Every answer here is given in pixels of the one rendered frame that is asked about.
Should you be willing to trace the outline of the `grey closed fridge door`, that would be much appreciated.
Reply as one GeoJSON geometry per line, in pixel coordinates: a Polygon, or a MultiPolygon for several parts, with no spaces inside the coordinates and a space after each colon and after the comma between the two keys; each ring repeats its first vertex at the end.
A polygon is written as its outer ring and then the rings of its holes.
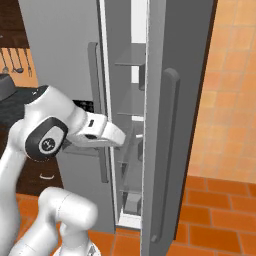
{"type": "Polygon", "coordinates": [[[104,99],[99,0],[18,0],[38,83],[93,103],[87,47],[97,42],[104,99]]]}

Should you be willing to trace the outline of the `grey open fridge door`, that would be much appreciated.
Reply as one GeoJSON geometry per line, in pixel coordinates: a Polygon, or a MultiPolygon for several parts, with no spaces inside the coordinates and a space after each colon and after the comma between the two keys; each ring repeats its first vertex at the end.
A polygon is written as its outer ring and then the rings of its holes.
{"type": "Polygon", "coordinates": [[[141,256],[166,256],[176,238],[217,0],[148,0],[141,256]],[[151,241],[155,155],[163,71],[179,74],[161,239],[151,241]]]}

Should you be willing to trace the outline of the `black hob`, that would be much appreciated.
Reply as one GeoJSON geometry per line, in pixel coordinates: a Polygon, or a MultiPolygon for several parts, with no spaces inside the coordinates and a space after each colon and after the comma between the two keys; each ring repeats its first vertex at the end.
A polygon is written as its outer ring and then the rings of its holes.
{"type": "Polygon", "coordinates": [[[24,118],[25,105],[39,98],[48,88],[18,87],[17,91],[5,100],[0,101],[0,125],[11,127],[16,121],[24,118]]]}

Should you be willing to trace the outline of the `hanging metal spoon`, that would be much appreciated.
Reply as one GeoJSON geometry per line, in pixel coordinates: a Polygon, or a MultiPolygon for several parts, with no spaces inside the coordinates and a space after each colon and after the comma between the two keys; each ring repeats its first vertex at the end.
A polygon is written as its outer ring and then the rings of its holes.
{"type": "Polygon", "coordinates": [[[2,48],[0,48],[0,54],[2,56],[2,60],[3,60],[3,63],[4,63],[4,67],[2,69],[2,72],[7,74],[9,72],[9,68],[7,67],[7,64],[6,64],[6,61],[5,61],[5,57],[4,57],[4,53],[3,53],[2,48]]]}

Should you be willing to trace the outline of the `dark wooden wall cupboard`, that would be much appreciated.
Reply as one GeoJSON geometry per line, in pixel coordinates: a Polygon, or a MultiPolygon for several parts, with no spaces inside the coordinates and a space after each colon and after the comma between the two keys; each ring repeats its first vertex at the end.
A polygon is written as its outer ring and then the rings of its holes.
{"type": "Polygon", "coordinates": [[[0,47],[29,49],[18,0],[0,0],[0,47]]]}

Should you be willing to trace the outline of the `glass fridge shelf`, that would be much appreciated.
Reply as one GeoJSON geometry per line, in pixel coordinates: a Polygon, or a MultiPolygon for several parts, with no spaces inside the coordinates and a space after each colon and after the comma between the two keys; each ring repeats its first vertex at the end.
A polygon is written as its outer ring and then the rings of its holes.
{"type": "Polygon", "coordinates": [[[146,60],[146,45],[132,43],[115,61],[120,66],[143,66],[146,60]]]}

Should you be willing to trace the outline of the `hanging metal fork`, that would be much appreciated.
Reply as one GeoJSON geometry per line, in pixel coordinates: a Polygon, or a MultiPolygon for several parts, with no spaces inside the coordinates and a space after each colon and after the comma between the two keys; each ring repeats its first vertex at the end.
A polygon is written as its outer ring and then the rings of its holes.
{"type": "Polygon", "coordinates": [[[31,65],[30,65],[30,62],[29,62],[27,49],[24,48],[23,51],[24,51],[24,54],[25,54],[25,57],[26,57],[26,61],[27,61],[28,75],[29,75],[30,78],[32,78],[32,75],[33,75],[33,74],[32,74],[32,68],[31,68],[31,65]]]}

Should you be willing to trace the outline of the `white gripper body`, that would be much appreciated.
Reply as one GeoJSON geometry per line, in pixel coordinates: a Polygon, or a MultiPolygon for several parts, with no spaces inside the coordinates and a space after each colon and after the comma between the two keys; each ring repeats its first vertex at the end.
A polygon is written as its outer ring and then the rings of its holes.
{"type": "Polygon", "coordinates": [[[104,146],[120,147],[125,142],[125,133],[115,124],[107,122],[101,135],[101,140],[104,146]]]}

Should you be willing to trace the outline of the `grey box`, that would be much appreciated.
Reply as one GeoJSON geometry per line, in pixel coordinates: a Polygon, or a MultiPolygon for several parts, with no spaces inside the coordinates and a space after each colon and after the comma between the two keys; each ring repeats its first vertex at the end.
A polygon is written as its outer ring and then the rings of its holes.
{"type": "Polygon", "coordinates": [[[128,214],[140,214],[141,196],[129,193],[124,207],[124,212],[128,214]]]}

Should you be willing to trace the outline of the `hanging metal ladle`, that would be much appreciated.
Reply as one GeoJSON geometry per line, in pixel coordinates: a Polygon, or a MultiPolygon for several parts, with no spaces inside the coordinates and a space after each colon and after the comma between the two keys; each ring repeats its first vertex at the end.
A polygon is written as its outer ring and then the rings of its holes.
{"type": "Polygon", "coordinates": [[[19,62],[19,68],[16,69],[16,72],[21,74],[24,72],[24,68],[22,66],[22,62],[21,62],[21,59],[20,59],[20,54],[19,54],[19,50],[18,48],[15,48],[15,52],[16,52],[16,55],[17,55],[17,58],[18,58],[18,62],[19,62]]]}
{"type": "Polygon", "coordinates": [[[10,58],[10,61],[11,61],[11,64],[12,64],[12,72],[15,73],[16,72],[16,68],[15,68],[15,65],[14,65],[13,58],[12,58],[11,49],[7,48],[7,51],[8,51],[9,58],[10,58]]]}

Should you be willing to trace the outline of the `dark pot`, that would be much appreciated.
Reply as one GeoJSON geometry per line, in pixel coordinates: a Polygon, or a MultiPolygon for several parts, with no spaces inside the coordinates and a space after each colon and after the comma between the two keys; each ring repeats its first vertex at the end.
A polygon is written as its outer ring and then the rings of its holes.
{"type": "Polygon", "coordinates": [[[0,73],[0,101],[3,101],[16,92],[16,86],[9,74],[0,73]]]}

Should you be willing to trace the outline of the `grey fridge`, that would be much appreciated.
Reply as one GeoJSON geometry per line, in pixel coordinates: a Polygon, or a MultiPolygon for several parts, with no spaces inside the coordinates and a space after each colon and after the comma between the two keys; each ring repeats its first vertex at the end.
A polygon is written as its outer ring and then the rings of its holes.
{"type": "MultiPolygon", "coordinates": [[[[122,146],[103,148],[109,161],[115,230],[127,227],[140,233],[139,245],[123,248],[118,256],[141,256],[146,60],[143,66],[120,66],[115,61],[132,43],[146,45],[147,4],[148,0],[99,0],[105,115],[126,135],[122,146]],[[139,215],[124,212],[129,193],[141,196],[139,215]]],[[[94,156],[99,149],[67,144],[61,151],[94,156]]]]}

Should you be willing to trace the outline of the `dark wooden base cupboard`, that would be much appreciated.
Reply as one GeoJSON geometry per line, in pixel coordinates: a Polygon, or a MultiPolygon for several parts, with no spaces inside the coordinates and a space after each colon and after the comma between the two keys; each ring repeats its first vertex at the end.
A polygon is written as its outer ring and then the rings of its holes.
{"type": "MultiPolygon", "coordinates": [[[[0,125],[0,157],[7,143],[8,132],[8,127],[0,125]]],[[[28,158],[19,176],[16,192],[39,196],[49,186],[63,187],[57,159],[53,157],[46,162],[36,162],[28,158]],[[40,173],[45,176],[54,174],[55,178],[53,180],[42,180],[39,178],[40,173]]]]}

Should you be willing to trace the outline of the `grey lower fridge door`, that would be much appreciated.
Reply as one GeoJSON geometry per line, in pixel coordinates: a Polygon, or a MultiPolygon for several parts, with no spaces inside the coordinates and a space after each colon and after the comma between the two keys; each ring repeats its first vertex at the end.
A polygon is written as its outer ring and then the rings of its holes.
{"type": "MultiPolygon", "coordinates": [[[[107,176],[109,161],[106,155],[107,176]]],[[[60,151],[57,156],[63,186],[66,190],[89,199],[98,206],[98,219],[95,231],[113,233],[115,217],[111,180],[101,182],[99,150],[94,156],[60,151]]]]}

